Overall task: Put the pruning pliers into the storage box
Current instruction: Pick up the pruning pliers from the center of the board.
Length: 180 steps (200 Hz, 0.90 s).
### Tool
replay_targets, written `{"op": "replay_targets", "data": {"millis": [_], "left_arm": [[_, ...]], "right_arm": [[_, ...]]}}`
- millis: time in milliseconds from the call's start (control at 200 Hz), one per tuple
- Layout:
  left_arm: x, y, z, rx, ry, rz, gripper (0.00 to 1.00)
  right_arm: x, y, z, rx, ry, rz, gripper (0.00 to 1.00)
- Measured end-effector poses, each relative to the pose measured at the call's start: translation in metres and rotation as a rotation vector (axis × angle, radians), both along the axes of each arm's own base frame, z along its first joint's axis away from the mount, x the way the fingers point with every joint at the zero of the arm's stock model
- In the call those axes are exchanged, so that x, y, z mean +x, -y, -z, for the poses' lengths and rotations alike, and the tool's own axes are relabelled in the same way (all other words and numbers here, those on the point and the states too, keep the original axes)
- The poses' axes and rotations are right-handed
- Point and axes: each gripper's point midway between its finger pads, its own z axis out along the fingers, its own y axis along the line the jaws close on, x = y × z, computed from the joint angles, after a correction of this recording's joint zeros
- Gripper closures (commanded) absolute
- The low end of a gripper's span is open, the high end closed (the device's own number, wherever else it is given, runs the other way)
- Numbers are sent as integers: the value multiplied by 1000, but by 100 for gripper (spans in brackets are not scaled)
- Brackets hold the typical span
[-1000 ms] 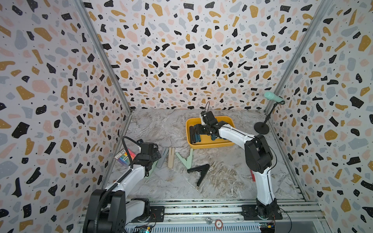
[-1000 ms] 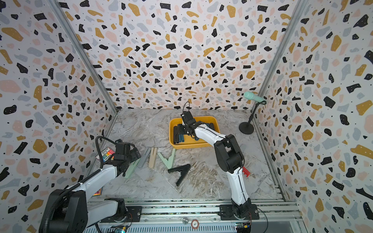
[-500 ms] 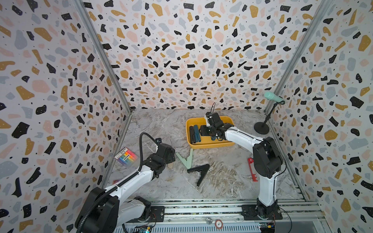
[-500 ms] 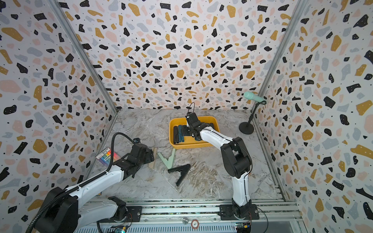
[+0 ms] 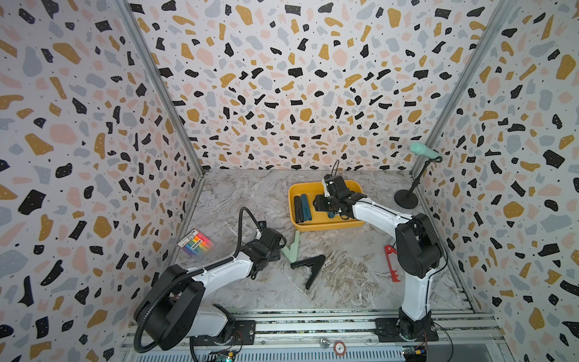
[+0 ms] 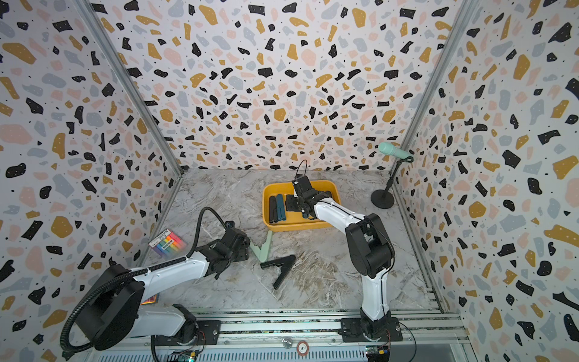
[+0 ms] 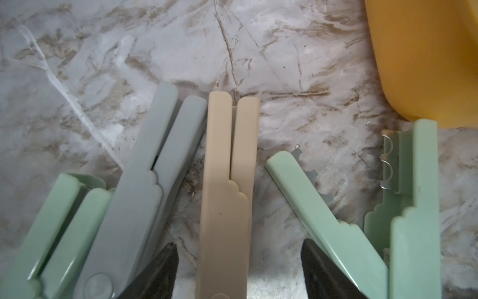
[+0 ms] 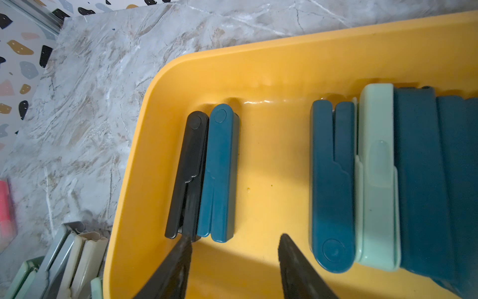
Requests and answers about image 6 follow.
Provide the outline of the yellow storage box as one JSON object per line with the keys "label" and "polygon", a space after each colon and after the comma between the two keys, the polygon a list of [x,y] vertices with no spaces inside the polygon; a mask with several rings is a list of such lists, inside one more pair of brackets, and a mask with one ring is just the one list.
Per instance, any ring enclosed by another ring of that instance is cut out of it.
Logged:
{"label": "yellow storage box", "polygon": [[[339,196],[338,201],[334,201],[336,204],[341,204],[341,199],[339,192],[337,190],[336,184],[329,180],[314,180],[310,181],[312,187],[321,192],[332,191]],[[268,220],[268,199],[271,195],[282,194],[285,210],[286,210],[286,197],[288,195],[294,194],[294,188],[292,181],[288,183],[273,183],[267,185],[262,192],[262,220],[263,223],[273,232],[291,232],[291,231],[301,231],[308,229],[324,229],[330,228],[331,225],[323,220],[307,220],[302,217],[300,212],[289,212],[286,211],[286,221],[277,222],[270,224]]]}

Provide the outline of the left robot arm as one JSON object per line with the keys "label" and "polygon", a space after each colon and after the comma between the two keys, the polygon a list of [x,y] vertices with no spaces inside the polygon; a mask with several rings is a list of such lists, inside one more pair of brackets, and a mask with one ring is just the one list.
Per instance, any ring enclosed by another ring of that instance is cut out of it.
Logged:
{"label": "left robot arm", "polygon": [[194,246],[185,256],[145,268],[109,267],[71,312],[61,348],[69,353],[102,351],[127,338],[148,336],[174,345],[199,341],[201,328],[186,307],[148,306],[146,300],[185,282],[220,277],[232,263],[248,259],[249,247],[247,234],[229,227],[220,239]]}

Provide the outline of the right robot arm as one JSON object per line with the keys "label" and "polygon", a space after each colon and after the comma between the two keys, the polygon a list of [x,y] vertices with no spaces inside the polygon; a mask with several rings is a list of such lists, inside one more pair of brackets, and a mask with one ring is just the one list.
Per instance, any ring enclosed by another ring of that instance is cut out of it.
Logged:
{"label": "right robot arm", "polygon": [[329,194],[314,189],[304,174],[298,173],[292,184],[304,217],[329,223],[345,235],[351,262],[362,277],[362,333],[369,340],[381,339],[391,322],[386,292],[395,251],[380,216],[359,214],[338,204]]}

